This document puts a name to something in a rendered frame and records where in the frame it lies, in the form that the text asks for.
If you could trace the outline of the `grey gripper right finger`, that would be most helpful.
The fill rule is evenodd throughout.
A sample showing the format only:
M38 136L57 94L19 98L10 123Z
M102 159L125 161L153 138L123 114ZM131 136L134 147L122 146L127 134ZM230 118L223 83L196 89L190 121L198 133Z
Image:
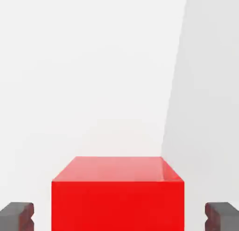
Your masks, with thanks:
M205 231L239 231L239 210L230 203L206 203L205 214Z

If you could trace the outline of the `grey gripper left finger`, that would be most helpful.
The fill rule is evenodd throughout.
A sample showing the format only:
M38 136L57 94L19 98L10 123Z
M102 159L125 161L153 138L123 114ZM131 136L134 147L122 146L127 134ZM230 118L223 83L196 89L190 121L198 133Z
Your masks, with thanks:
M0 231L34 231L34 204L10 202L0 210Z

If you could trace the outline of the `small red cube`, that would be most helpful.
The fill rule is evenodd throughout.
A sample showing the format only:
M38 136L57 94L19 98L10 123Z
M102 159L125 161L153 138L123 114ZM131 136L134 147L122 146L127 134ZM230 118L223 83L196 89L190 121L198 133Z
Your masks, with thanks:
M76 157L52 180L51 231L184 231L184 181L162 157Z

